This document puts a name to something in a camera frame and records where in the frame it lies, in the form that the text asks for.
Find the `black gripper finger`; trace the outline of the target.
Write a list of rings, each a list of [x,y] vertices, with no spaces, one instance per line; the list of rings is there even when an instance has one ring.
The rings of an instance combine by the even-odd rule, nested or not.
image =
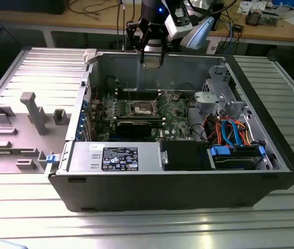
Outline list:
[[[172,42],[168,41],[168,32],[165,28],[159,30],[160,40],[161,40],[161,57],[160,57],[160,65],[163,65],[165,55],[172,51],[173,46]]]
[[[140,53],[140,64],[143,64],[147,45],[147,21],[128,21],[126,23],[126,33],[131,47]]]

